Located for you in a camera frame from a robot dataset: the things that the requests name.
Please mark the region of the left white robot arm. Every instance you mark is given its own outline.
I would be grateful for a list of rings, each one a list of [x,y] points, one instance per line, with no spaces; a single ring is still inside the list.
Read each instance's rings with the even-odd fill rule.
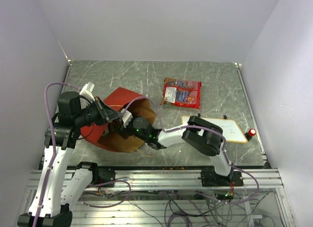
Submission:
[[[81,162],[73,178],[63,186],[67,166],[85,126],[102,126],[120,118],[120,112],[107,106],[89,91],[62,93],[58,112],[45,132],[44,164],[38,189],[29,210],[18,217],[20,227],[68,227],[72,209],[87,186],[99,183],[97,164]]]

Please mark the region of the red paper bag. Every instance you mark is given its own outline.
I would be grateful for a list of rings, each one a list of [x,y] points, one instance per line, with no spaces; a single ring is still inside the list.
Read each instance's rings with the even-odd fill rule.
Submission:
[[[139,93],[119,87],[113,91],[103,102],[109,107],[122,111],[135,98],[140,97]],[[133,117],[144,117],[151,124],[154,123],[156,113],[151,109],[148,99],[139,99],[133,102],[128,111]],[[81,136],[89,143],[117,153],[131,153],[144,144],[144,141],[134,136],[131,130],[124,127],[121,119],[102,126],[95,124],[81,128]]]

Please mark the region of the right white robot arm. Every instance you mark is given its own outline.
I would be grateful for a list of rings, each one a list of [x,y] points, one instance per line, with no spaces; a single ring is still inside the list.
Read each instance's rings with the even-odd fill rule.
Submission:
[[[233,163],[225,150],[227,142],[222,128],[198,116],[191,116],[187,123],[171,129],[156,129],[143,117],[121,121],[114,128],[124,139],[134,136],[155,150],[187,143],[210,158],[215,182],[225,186],[233,180]]]

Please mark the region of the red candy bag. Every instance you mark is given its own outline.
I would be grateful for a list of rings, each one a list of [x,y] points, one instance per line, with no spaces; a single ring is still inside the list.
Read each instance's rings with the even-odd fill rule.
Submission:
[[[162,104],[200,109],[201,82],[164,78]]]

